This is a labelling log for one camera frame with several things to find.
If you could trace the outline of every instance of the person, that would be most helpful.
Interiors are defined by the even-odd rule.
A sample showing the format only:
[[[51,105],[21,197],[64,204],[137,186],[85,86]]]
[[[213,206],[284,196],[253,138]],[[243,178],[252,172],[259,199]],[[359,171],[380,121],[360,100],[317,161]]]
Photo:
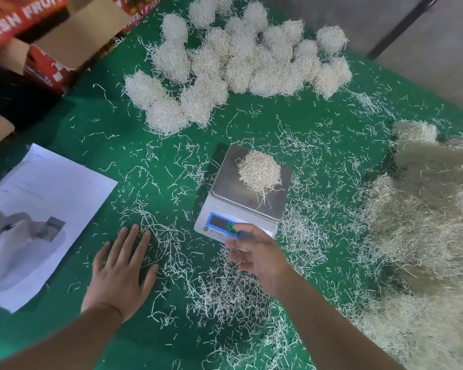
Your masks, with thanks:
[[[253,236],[225,243],[236,250],[229,254],[229,261],[255,274],[264,292],[283,304],[319,370],[403,369],[303,279],[263,230],[252,224],[235,224],[234,229]],[[139,284],[150,233],[143,234],[131,257],[138,231],[137,225],[130,231],[122,228],[113,246],[106,243],[96,255],[79,317],[42,342],[1,360],[0,370],[95,366],[116,330],[141,307],[156,281],[158,266],[153,264]]]

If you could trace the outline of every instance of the person's right arm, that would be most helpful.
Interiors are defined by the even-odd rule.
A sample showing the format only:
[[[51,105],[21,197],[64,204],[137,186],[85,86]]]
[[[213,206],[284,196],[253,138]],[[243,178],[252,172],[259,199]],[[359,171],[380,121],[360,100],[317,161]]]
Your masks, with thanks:
[[[234,229],[252,233],[255,239],[226,242],[226,247],[238,250],[228,259],[255,274],[264,292],[283,304],[319,370],[404,369],[303,279],[264,231],[252,224],[235,224]]]

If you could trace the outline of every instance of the sheet of paper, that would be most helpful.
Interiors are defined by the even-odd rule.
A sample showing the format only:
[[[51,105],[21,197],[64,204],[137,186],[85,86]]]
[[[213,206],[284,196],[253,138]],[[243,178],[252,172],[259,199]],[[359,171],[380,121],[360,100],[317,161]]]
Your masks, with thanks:
[[[36,144],[0,181],[0,307],[36,295],[117,185]]]

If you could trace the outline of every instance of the kitchen scale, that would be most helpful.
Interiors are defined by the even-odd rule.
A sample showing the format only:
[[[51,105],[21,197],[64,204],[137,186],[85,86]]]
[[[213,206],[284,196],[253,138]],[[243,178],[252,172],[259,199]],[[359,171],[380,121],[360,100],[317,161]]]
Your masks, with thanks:
[[[291,168],[281,166],[281,184],[268,192],[265,200],[248,189],[238,172],[238,163],[249,153],[248,149],[232,144],[221,164],[218,175],[202,206],[194,230],[224,243],[241,236],[233,229],[236,223],[250,223],[274,238],[278,222],[283,217],[286,196],[292,176]]]

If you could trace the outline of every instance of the digital display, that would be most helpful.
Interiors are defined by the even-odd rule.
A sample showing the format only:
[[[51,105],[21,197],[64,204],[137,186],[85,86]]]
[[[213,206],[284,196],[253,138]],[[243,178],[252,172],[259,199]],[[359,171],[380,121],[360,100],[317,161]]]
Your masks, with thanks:
[[[222,230],[231,232],[232,234],[238,235],[238,231],[234,230],[233,225],[235,224],[234,222],[230,222],[229,220],[226,220],[222,217],[218,217],[216,215],[212,215],[211,218],[209,219],[209,224],[220,228]]]

